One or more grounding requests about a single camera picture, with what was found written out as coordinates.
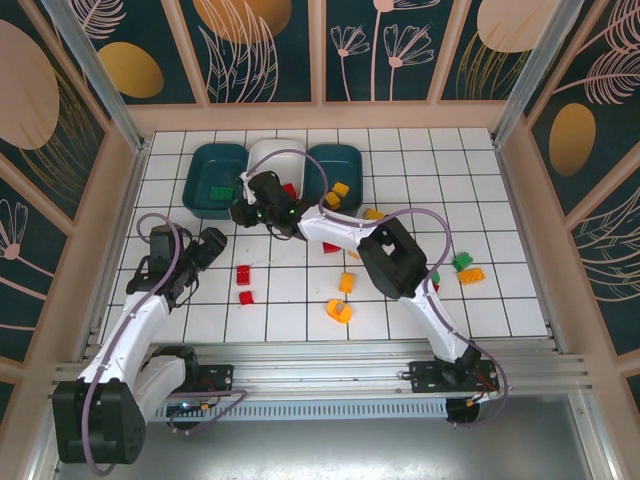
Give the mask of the white plastic bin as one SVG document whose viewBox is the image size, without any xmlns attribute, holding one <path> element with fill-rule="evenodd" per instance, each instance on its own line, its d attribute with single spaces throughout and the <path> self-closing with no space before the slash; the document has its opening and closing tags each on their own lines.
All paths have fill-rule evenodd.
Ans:
<svg viewBox="0 0 640 480">
<path fill-rule="evenodd" d="M 285 150 L 285 153 L 274 155 L 260 167 L 255 168 L 257 163 L 268 154 L 280 150 Z M 303 193 L 306 162 L 302 152 L 305 152 L 304 146 L 295 140 L 261 140 L 249 150 L 247 170 L 255 174 L 268 170 L 275 172 L 280 179 L 280 183 L 282 185 L 291 184 L 297 194 L 297 198 L 300 198 Z"/>
</svg>

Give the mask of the teal plastic bin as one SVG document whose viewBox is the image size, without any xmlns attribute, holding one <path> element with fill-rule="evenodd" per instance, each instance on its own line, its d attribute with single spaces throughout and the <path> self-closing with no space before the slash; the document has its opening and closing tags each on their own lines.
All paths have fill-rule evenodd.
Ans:
<svg viewBox="0 0 640 480">
<path fill-rule="evenodd" d="M 363 165 L 359 150 L 350 145 L 319 144 L 310 148 L 308 154 L 322 167 L 326 174 L 329 190 L 336 183 L 349 187 L 340 199 L 338 213 L 354 217 L 363 201 Z M 322 174 L 317 166 L 306 160 L 301 198 L 317 203 L 324 192 Z"/>
<path fill-rule="evenodd" d="M 229 208 L 241 196 L 238 178 L 246 170 L 248 156 L 244 146 L 234 143 L 210 143 L 198 147 L 182 194 L 184 206 L 199 219 L 229 220 Z M 233 187 L 234 199 L 229 202 L 212 201 L 209 190 L 213 186 Z"/>
</svg>

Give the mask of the round yellow lego piece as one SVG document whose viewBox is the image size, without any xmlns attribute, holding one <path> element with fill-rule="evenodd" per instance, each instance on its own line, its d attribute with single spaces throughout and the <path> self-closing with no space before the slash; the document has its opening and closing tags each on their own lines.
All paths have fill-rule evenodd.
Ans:
<svg viewBox="0 0 640 480">
<path fill-rule="evenodd" d="M 340 324 L 348 324 L 352 318 L 351 306 L 339 299 L 332 299 L 328 302 L 326 312 L 329 318 Z"/>
</svg>

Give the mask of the metal sheet shelf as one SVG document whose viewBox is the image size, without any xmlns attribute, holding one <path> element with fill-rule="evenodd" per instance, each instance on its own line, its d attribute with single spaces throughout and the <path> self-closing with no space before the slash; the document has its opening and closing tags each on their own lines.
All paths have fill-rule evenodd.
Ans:
<svg viewBox="0 0 640 480">
<path fill-rule="evenodd" d="M 221 422 L 192 438 L 154 423 L 129 466 L 100 479 L 49 445 L 29 480 L 622 480 L 575 396 L 515 397 L 497 419 Z"/>
</svg>

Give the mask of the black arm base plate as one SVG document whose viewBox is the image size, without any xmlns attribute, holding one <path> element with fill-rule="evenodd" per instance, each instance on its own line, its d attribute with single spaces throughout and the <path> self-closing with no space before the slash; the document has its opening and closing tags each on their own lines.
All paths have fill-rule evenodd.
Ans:
<svg viewBox="0 0 640 480">
<path fill-rule="evenodd" d="M 186 382 L 186 392 L 209 393 L 230 391 L 233 388 L 234 367 L 229 364 L 200 365 Z"/>
<path fill-rule="evenodd" d="M 481 360 L 462 380 L 447 377 L 437 361 L 410 362 L 401 373 L 413 393 L 482 393 L 501 390 L 500 375 L 493 362 Z"/>
</svg>

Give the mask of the aluminium mounting rail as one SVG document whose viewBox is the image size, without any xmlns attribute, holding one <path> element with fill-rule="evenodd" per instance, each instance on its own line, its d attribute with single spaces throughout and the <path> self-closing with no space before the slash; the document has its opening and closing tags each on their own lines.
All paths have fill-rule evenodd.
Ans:
<svg viewBox="0 0 640 480">
<path fill-rule="evenodd" d="M 594 385 L 583 357 L 560 353 L 551 339 L 479 345 L 503 367 L 514 395 L 576 393 Z M 221 343 L 198 345 L 195 352 L 203 364 L 233 365 L 234 387 L 252 400 L 408 397 L 402 372 L 433 356 L 420 340 Z"/>
</svg>

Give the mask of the aluminium frame post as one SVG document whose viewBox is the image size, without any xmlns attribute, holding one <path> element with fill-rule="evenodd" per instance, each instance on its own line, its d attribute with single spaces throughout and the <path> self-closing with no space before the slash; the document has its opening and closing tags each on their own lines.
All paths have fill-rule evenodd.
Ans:
<svg viewBox="0 0 640 480">
<path fill-rule="evenodd" d="M 148 149 L 149 143 L 136 127 L 72 7 L 66 0 L 42 0 L 42 3 L 129 146 L 136 152 Z"/>
<path fill-rule="evenodd" d="M 536 88 L 544 83 L 544 77 L 560 56 L 559 51 L 570 37 L 571 29 L 580 24 L 580 14 L 583 11 L 589 12 L 590 6 L 585 7 L 585 3 L 594 1 L 558 0 L 491 130 L 492 143 L 496 149 L 500 149 L 509 139 Z"/>
</svg>

